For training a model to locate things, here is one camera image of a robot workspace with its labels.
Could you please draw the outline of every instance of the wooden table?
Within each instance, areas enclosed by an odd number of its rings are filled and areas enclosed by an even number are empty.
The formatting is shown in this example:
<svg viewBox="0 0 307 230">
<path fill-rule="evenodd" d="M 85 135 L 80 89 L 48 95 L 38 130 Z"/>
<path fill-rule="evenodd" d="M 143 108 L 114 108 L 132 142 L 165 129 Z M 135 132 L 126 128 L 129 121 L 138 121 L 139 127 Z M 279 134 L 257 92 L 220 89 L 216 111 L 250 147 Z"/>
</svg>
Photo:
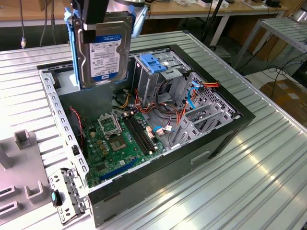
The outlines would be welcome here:
<svg viewBox="0 0 307 230">
<path fill-rule="evenodd" d="M 55 19 L 56 24 L 64 24 L 63 15 L 64 7 L 70 6 L 70 0 L 55 0 Z M 268 8 L 254 10 L 249 6 L 243 4 L 240 0 L 236 0 L 235 3 L 229 4 L 228 8 L 221 8 L 217 16 L 221 16 L 222 20 L 214 34 L 211 41 L 212 46 L 217 44 L 222 31 L 224 30 L 226 23 L 230 16 L 234 15 L 258 15 L 258 14 L 276 14 L 277 18 L 282 17 L 283 13 L 288 8 L 282 6 L 281 8 Z M 47 7 L 48 18 L 51 15 L 51 5 Z M 169 19 L 169 18 L 195 18 L 195 17 L 207 17 L 209 13 L 209 7 L 201 7 L 198 4 L 191 4 L 189 6 L 181 6 L 176 2 L 153 2 L 151 4 L 150 19 Z M 43 25 L 45 13 L 37 11 L 23 10 L 24 24 L 30 25 Z M 10 6 L 2 6 L 0 9 L 0 27 L 16 27 L 21 26 L 20 12 L 18 8 Z"/>
</svg>

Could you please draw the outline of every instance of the desk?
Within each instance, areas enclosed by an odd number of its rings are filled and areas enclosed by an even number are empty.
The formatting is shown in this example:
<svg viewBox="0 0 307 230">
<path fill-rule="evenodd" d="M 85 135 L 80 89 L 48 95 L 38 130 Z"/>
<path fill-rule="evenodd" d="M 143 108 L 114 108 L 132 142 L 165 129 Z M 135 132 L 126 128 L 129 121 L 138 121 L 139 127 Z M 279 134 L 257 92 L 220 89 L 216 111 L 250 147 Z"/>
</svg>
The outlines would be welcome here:
<svg viewBox="0 0 307 230">
<path fill-rule="evenodd" d="M 64 7 L 70 6 L 69 0 L 55 0 L 55 19 L 56 24 L 64 24 L 63 15 Z M 20 13 L 18 8 L 3 6 L 0 9 L 0 27 L 15 27 L 21 26 Z M 230 16 L 235 15 L 258 15 L 258 14 L 276 14 L 277 18 L 282 17 L 283 13 L 288 8 L 282 6 L 281 8 L 268 8 L 261 10 L 254 10 L 247 5 L 243 4 L 240 0 L 236 0 L 235 3 L 229 4 L 228 8 L 221 8 L 217 16 L 222 16 L 222 20 L 214 34 L 211 41 L 212 46 L 215 46 L 224 30 L 226 23 Z M 50 19 L 51 5 L 47 7 L 48 18 Z M 181 6 L 173 1 L 171 2 L 153 2 L 151 4 L 150 19 L 168 19 L 168 18 L 195 18 L 195 17 L 207 17 L 209 13 L 209 7 L 201 7 L 198 4 L 191 4 L 189 6 Z M 24 25 L 43 25 L 44 24 L 44 12 L 23 10 Z"/>
<path fill-rule="evenodd" d="M 294 49 L 298 49 L 302 53 L 307 52 L 307 25 L 297 23 L 290 18 L 260 19 L 250 33 L 246 42 L 242 46 L 240 52 L 238 53 L 236 63 L 233 66 L 234 68 L 238 67 L 250 43 L 253 41 L 261 27 L 267 30 L 267 33 L 264 38 L 267 38 L 271 34 L 273 34 L 292 46 L 289 52 L 285 55 L 284 61 L 279 65 L 280 67 L 282 67 L 286 63 L 287 59 L 290 57 Z M 265 40 L 262 39 L 254 50 L 254 53 L 257 53 L 257 51 L 262 48 L 264 43 Z"/>
<path fill-rule="evenodd" d="M 307 220 L 307 130 L 191 34 L 141 35 L 131 40 L 131 51 L 170 44 L 179 45 L 256 118 L 216 158 L 118 213 L 97 230 L 301 229 Z M 47 176 L 71 163 L 36 66 L 68 60 L 69 45 L 0 52 L 0 108 L 16 113 L 10 116 L 10 124 L 0 119 L 0 138 L 22 128 L 34 131 Z M 63 227 L 50 203 L 0 230 L 50 226 L 54 230 L 95 229 L 89 215 Z"/>
</svg>

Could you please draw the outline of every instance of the table leg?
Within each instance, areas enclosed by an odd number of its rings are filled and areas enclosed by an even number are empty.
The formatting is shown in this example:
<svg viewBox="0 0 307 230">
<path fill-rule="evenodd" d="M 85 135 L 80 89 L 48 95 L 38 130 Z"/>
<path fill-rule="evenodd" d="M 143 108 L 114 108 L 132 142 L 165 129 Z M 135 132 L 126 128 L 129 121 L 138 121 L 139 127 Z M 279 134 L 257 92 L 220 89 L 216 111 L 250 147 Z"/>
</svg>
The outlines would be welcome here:
<svg viewBox="0 0 307 230">
<path fill-rule="evenodd" d="M 293 46 L 291 46 L 291 48 L 289 49 L 289 51 L 285 54 L 284 59 L 282 60 L 282 62 L 278 65 L 278 67 L 283 67 L 285 65 L 285 63 L 287 62 L 287 60 L 289 59 L 289 57 L 293 54 L 293 52 L 295 51 L 295 48 Z"/>
<path fill-rule="evenodd" d="M 279 13 L 276 15 L 276 18 L 281 18 L 283 16 L 283 13 Z M 270 32 L 266 32 L 265 35 L 262 37 L 262 39 L 260 40 L 260 42 L 258 43 L 257 47 L 255 48 L 255 50 L 253 51 L 253 54 L 255 54 L 258 50 L 260 50 L 262 48 L 262 46 L 264 45 L 265 41 L 268 40 L 269 36 L 271 35 Z"/>
<path fill-rule="evenodd" d="M 244 45 L 242 46 L 240 52 L 238 53 L 238 56 L 236 57 L 236 62 L 233 65 L 234 69 L 237 68 L 238 64 L 241 62 L 242 57 L 246 53 L 249 45 L 251 44 L 251 42 L 254 40 L 256 34 L 258 33 L 258 31 L 260 29 L 260 23 L 261 23 L 261 20 L 258 20 L 258 22 L 255 25 L 254 29 L 251 31 L 251 33 L 249 34 L 247 40 L 245 41 Z"/>
<path fill-rule="evenodd" d="M 211 46 L 215 46 L 217 44 L 225 26 L 226 26 L 228 19 L 229 19 L 229 16 L 223 16 L 222 17 L 221 22 L 220 22 L 219 26 L 217 27 L 217 30 L 215 31 L 213 39 L 210 43 Z"/>
</svg>

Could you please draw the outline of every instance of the hard drive label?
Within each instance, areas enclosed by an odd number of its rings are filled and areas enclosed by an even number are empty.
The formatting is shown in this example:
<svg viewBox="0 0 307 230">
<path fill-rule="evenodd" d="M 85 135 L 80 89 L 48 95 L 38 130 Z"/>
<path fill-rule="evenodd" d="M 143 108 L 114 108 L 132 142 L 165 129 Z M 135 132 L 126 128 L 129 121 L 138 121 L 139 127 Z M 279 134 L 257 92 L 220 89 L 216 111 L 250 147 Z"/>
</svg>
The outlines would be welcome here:
<svg viewBox="0 0 307 230">
<path fill-rule="evenodd" d="M 95 42 L 90 43 L 91 77 L 95 81 L 116 76 L 120 61 L 117 47 L 120 44 L 120 34 L 97 36 Z"/>
</svg>

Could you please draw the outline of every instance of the metal rack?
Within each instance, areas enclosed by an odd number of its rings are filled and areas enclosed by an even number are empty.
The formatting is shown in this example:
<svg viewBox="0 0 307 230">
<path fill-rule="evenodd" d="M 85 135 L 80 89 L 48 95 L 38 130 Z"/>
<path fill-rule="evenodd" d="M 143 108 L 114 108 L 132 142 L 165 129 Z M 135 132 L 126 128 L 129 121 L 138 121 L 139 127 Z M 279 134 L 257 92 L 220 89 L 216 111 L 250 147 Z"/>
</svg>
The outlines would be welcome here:
<svg viewBox="0 0 307 230">
<path fill-rule="evenodd" d="M 242 57 L 246 53 L 249 45 L 254 40 L 260 28 L 266 29 L 267 33 L 261 39 L 253 54 L 261 49 L 271 34 L 284 40 L 289 45 L 293 46 L 293 48 L 298 49 L 302 53 L 307 52 L 307 25 L 299 24 L 290 18 L 260 19 L 242 46 L 233 68 L 236 69 L 238 67 L 238 64 L 241 62 Z M 287 53 L 286 58 L 288 58 L 289 55 L 293 52 L 293 48 Z"/>
<path fill-rule="evenodd" d="M 256 118 L 223 152 L 99 229 L 300 229 L 307 220 L 306 129 L 257 91 L 196 38 L 183 32 L 132 39 L 131 49 L 177 44 Z M 0 138 L 34 131 L 47 176 L 70 165 L 36 70 L 71 59 L 68 45 L 0 53 Z M 63 229 L 52 204 L 0 229 Z M 94 229 L 83 215 L 65 229 Z"/>
</svg>

